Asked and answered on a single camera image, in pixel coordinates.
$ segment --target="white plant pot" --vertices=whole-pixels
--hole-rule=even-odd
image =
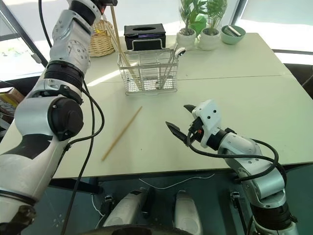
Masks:
[[[201,31],[198,47],[201,50],[208,51],[218,48],[221,43],[220,32],[217,30],[218,33],[216,35],[207,35],[203,32],[205,29]]]
[[[176,35],[176,42],[180,47],[184,47],[186,50],[192,50],[195,46],[196,32],[193,29],[192,35],[185,36],[180,33],[180,31]]]

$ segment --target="wire basket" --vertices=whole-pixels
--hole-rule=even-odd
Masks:
[[[113,29],[112,24],[104,20],[100,20],[98,23],[92,25],[92,29],[95,33],[92,35],[90,41],[90,56],[103,56],[112,54],[114,52],[111,36],[107,32],[105,24]]]
[[[122,56],[118,66],[124,81],[126,94],[158,94],[175,92],[178,59],[173,49],[124,52],[130,66]]]

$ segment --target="robotic arm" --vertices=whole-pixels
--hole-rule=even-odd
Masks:
[[[21,143],[0,155],[0,235],[18,234],[35,218],[39,201],[69,139],[83,127],[82,84],[89,67],[91,25],[117,0],[73,0],[52,33],[42,76],[19,104]]]
[[[202,102],[199,106],[185,105],[192,113],[194,121],[186,136],[174,124],[167,122],[171,132],[193,151],[210,156],[224,158],[226,163],[239,176],[245,194],[250,202],[253,222],[257,234],[297,235],[296,219],[291,215],[286,202],[286,176],[282,167],[268,171],[272,163],[262,156],[256,143],[270,147],[278,161],[278,154],[270,145],[237,135],[233,130],[221,129],[221,114],[213,100]],[[218,151],[210,154],[197,150],[192,142],[199,141],[203,148],[208,146]]]

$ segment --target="black cable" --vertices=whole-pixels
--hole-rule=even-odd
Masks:
[[[45,38],[47,39],[47,42],[49,44],[49,47],[52,47],[49,35],[47,33],[47,29],[45,28],[45,22],[44,22],[44,17],[43,17],[43,6],[42,6],[42,0],[38,0],[38,10],[39,10],[39,18],[41,22],[41,26],[43,27],[43,31],[45,34]]]
[[[88,96],[89,99],[92,100],[92,102],[94,103],[94,105],[95,105],[96,108],[98,109],[98,111],[99,111],[99,113],[100,113],[100,115],[101,115],[101,126],[100,126],[99,130],[97,130],[94,134],[92,134],[92,135],[90,135],[90,136],[82,137],[82,138],[79,138],[79,139],[75,139],[75,140],[73,140],[73,141],[70,141],[70,142],[67,144],[68,146],[71,146],[72,144],[77,143],[77,142],[80,142],[80,141],[89,140],[89,139],[91,139],[92,137],[97,136],[97,135],[102,131],[102,129],[103,129],[103,127],[104,127],[104,122],[105,122],[105,120],[104,120],[104,114],[103,114],[103,112],[102,112],[100,106],[99,106],[99,105],[97,104],[97,102],[91,97],[91,95],[90,95],[89,93],[87,93],[84,89],[82,89],[82,92],[83,92],[86,96]]]
[[[272,158],[269,158],[269,157],[265,157],[264,160],[267,160],[267,161],[269,161],[271,163],[274,162],[274,160]],[[284,182],[285,182],[285,187],[286,187],[286,185],[287,185],[287,174],[286,174],[286,171],[285,171],[284,167],[280,163],[277,163],[276,168],[281,173],[281,175],[282,175],[282,177],[284,179]]]
[[[248,157],[251,157],[251,158],[259,158],[259,159],[263,159],[263,160],[267,160],[267,161],[269,161],[269,159],[271,159],[271,158],[268,158],[268,157],[265,157],[265,156],[261,156],[261,155],[251,155],[251,156],[250,155],[245,155],[245,154],[226,155],[226,154],[213,154],[213,153],[203,152],[203,151],[200,151],[200,150],[196,149],[194,146],[192,146],[191,141],[190,141],[191,134],[192,134],[192,132],[189,131],[188,135],[187,135],[187,146],[189,146],[192,151],[194,151],[194,152],[196,152],[198,154],[204,155],[204,156],[209,156],[209,157],[212,157],[212,158],[248,158]],[[275,169],[278,166],[279,156],[278,156],[277,151],[272,146],[270,146],[268,143],[265,143],[265,142],[262,142],[262,141],[258,141],[258,140],[254,140],[254,141],[256,143],[259,143],[259,144],[262,144],[262,145],[268,147],[274,154],[274,160],[271,159],[272,164],[266,170],[264,170],[264,171],[262,171],[262,172],[260,172],[258,174],[255,174],[255,175],[250,175],[250,176],[246,176],[246,177],[240,178],[240,179],[238,179],[239,182],[246,181],[246,180],[252,180],[252,179],[256,179],[256,178],[262,177],[262,176],[270,173],[273,169]]]
[[[89,94],[89,91],[88,91],[88,88],[87,88],[87,85],[84,81],[84,86],[85,86],[85,89],[86,89],[86,94]],[[93,108],[93,102],[94,100],[89,98],[90,100],[90,107],[91,107],[91,115],[92,115],[92,128],[91,128],[91,135],[94,134],[94,126],[95,126],[95,118],[94,118],[94,108]],[[81,171],[79,172],[79,176],[76,180],[76,183],[74,185],[74,189],[73,189],[73,193],[72,193],[72,196],[71,196],[71,199],[70,199],[70,203],[69,203],[69,206],[67,208],[67,213],[66,213],[66,216],[65,216],[65,219],[64,219],[64,224],[63,224],[63,227],[62,227],[62,232],[61,234],[64,235],[65,234],[65,231],[67,229],[67,224],[68,224],[68,220],[69,220],[69,216],[70,216],[70,212],[71,212],[71,209],[72,209],[72,206],[73,206],[73,203],[74,203],[74,199],[75,199],[75,195],[76,195],[76,192],[77,192],[77,189],[78,189],[78,185],[80,183],[80,180],[82,178],[82,175],[83,175],[83,172],[85,170],[85,167],[87,165],[87,162],[90,158],[90,155],[91,155],[91,151],[92,151],[92,147],[93,147],[93,140],[94,140],[94,137],[91,137],[91,141],[90,141],[90,146],[89,146],[89,151],[88,151],[88,154],[86,156],[86,159],[85,159],[85,162],[81,168]]]
[[[250,235],[251,229],[252,229],[252,223],[253,223],[253,215],[251,216],[251,218],[249,220],[247,231],[246,231],[246,235]]]

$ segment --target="black tissue box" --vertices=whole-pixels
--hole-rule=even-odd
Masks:
[[[126,25],[124,26],[124,36],[127,50],[156,50],[165,48],[166,44],[165,30],[160,23]]]

